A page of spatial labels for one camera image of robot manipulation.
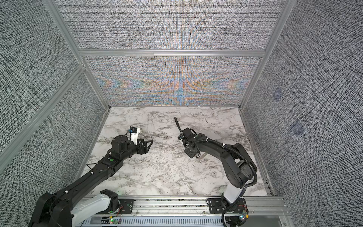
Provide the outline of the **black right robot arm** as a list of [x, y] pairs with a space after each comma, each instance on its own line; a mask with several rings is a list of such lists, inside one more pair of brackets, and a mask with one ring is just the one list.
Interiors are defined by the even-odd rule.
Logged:
[[221, 161], [225, 175], [229, 180], [222, 199], [229, 205], [242, 198], [247, 188], [257, 183], [258, 169], [244, 146], [220, 143], [204, 134], [187, 134], [181, 132], [178, 140], [183, 143], [184, 152], [195, 158], [201, 152], [209, 154]]

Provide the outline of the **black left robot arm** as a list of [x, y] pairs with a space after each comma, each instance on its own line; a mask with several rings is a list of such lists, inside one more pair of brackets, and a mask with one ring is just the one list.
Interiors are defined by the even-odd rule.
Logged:
[[89, 217], [102, 212], [121, 212], [119, 196], [110, 190], [103, 190], [92, 199], [82, 199], [103, 181], [112, 177], [124, 160], [134, 154], [148, 153], [153, 141], [138, 139], [133, 142], [126, 135], [112, 139], [111, 149], [81, 178], [49, 194], [43, 194], [37, 201], [30, 219], [31, 227], [74, 227]]

